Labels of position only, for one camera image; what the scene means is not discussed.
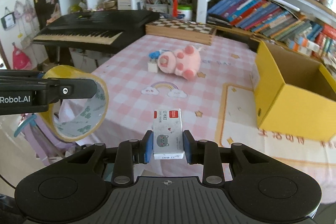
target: open box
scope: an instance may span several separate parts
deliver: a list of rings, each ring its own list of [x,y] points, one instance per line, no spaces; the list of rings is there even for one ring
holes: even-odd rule
[[[261,42],[251,78],[259,128],[319,141],[336,134],[336,81],[320,62]]]

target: green lid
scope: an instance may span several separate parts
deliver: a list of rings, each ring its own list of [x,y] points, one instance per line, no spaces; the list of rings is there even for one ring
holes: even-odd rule
[[[178,10],[192,10],[192,7],[189,5],[178,5],[177,9]]]

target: stuffed toy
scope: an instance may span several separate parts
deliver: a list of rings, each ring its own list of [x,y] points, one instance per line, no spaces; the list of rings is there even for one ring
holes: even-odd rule
[[[198,49],[188,45],[184,49],[162,53],[157,65],[165,73],[174,73],[190,81],[200,69],[201,56]]]

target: packing tape roll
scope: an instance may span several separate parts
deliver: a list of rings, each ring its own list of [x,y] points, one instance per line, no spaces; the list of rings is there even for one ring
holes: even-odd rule
[[[97,84],[95,96],[91,99],[87,99],[82,112],[73,120],[69,122],[59,122],[54,115],[54,104],[49,105],[47,112],[39,113],[46,125],[59,139],[66,142],[78,141],[90,135],[100,126],[105,118],[109,105],[107,86],[102,79],[65,65],[50,69],[43,78],[92,79]]]

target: wooden chessboard box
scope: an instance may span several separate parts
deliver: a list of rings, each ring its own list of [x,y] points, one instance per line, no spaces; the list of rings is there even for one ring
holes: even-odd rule
[[[160,18],[146,24],[146,34],[211,45],[216,28],[208,24]]]

